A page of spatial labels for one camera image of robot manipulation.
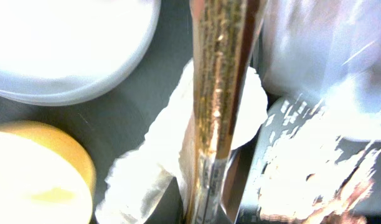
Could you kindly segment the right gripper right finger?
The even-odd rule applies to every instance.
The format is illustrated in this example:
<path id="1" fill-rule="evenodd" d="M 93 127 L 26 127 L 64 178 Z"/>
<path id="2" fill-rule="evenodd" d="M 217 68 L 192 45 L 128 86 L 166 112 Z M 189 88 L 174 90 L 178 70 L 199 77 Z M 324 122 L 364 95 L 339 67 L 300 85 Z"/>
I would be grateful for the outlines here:
<path id="1" fill-rule="evenodd" d="M 238 163 L 240 160 L 240 150 L 236 149 L 231 152 L 228 167 L 226 169 L 226 179 L 223 185 L 221 208 L 230 223 L 235 221 L 233 217 L 234 205 L 232 205 L 233 193 L 237 181 L 236 175 Z"/>

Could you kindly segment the yellow bowl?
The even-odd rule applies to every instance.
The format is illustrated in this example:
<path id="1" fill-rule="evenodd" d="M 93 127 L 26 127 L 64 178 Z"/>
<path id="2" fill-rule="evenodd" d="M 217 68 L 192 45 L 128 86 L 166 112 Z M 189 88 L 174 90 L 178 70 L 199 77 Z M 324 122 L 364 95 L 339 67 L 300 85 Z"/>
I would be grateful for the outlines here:
<path id="1" fill-rule="evenodd" d="M 0 223 L 89 223 L 95 184 L 88 152 L 62 130 L 0 124 Z"/>

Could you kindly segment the white tissue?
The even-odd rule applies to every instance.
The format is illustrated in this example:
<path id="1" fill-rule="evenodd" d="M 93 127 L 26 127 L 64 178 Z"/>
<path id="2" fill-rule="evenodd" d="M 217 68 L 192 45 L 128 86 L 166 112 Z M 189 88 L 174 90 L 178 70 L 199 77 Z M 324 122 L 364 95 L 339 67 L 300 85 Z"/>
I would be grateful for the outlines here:
<path id="1" fill-rule="evenodd" d="M 146 223 L 158 209 L 172 180 L 177 181 L 181 208 L 191 202 L 197 162 L 235 150 L 249 142 L 266 121 L 267 95 L 256 70 L 248 67 L 232 142 L 214 128 L 206 141 L 195 136 L 194 61 L 189 60 L 169 102 L 157 115 L 135 150 L 115 159 L 105 179 L 107 190 L 97 205 L 98 223 Z"/>

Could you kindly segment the gold foil wrapper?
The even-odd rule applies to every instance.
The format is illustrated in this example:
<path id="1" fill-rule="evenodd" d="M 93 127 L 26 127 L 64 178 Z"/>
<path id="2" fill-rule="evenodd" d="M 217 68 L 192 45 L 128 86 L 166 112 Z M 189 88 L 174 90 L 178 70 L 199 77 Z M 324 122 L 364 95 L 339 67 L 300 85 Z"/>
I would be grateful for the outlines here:
<path id="1" fill-rule="evenodd" d="M 245 74 L 268 1 L 191 1 L 194 177 L 186 223 L 215 223 Z"/>

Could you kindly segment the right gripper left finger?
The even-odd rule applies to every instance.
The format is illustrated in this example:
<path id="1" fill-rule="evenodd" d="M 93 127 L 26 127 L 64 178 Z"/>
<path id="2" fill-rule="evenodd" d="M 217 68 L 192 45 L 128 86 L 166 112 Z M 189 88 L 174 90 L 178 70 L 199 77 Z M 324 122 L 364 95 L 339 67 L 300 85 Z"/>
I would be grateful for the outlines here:
<path id="1" fill-rule="evenodd" d="M 175 177 L 170 181 L 155 210 L 145 224 L 182 224 L 183 204 Z"/>

